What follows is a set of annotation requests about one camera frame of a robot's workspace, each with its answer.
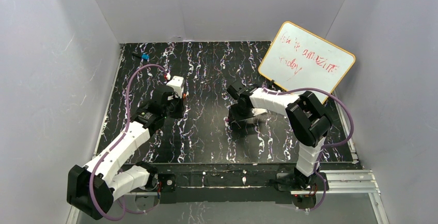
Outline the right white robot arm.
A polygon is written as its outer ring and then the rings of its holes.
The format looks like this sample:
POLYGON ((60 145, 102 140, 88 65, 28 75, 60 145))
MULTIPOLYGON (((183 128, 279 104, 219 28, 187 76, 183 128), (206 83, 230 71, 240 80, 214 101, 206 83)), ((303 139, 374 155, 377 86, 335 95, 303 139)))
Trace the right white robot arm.
POLYGON ((332 119, 313 92, 297 95, 244 85, 239 81, 230 84, 226 91, 236 100, 229 108, 230 122, 243 122, 267 111, 287 117, 299 142, 299 158, 294 174, 304 179, 315 174, 332 119))

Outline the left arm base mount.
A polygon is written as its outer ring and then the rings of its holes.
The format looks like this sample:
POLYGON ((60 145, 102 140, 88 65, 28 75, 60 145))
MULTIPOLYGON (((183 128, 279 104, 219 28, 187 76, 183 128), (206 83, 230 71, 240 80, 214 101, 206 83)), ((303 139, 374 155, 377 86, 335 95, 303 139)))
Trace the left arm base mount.
POLYGON ((160 205, 162 193, 172 193, 174 190, 173 174, 156 174, 149 185, 140 187, 135 194, 135 206, 140 213, 148 213, 160 205))

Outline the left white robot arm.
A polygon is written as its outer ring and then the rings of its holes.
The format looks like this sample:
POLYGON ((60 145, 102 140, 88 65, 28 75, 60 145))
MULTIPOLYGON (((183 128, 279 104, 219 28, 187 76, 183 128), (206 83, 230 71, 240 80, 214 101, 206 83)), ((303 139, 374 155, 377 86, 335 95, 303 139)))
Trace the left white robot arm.
POLYGON ((138 162, 120 172, 127 159, 156 131, 166 118, 183 117, 182 87, 159 86, 152 98, 130 116, 126 128, 99 155, 68 172, 67 202, 95 220, 108 217, 113 203, 130 191, 151 184, 157 169, 138 162))

